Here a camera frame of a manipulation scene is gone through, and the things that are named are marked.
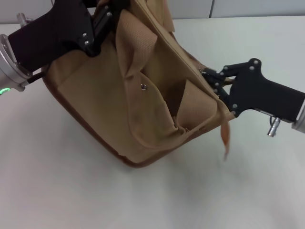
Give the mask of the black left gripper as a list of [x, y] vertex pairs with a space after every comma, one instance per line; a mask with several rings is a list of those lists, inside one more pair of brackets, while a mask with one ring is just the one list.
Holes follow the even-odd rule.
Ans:
[[[96, 7], [91, 17], [88, 9]], [[41, 17], [8, 36], [17, 62], [33, 72], [72, 50], [90, 57], [117, 26], [128, 0], [56, 0]]]

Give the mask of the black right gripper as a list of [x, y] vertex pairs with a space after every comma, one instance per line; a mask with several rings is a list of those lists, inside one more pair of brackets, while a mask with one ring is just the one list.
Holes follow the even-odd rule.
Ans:
[[[252, 58], [248, 62], [226, 65], [218, 73], [205, 68], [202, 76], [225, 79], [223, 82], [212, 79], [209, 85], [214, 93], [238, 117], [243, 111], [253, 109], [292, 123], [301, 110], [305, 94], [287, 86], [266, 79], [261, 72], [262, 63]], [[224, 87], [231, 86], [228, 94]]]

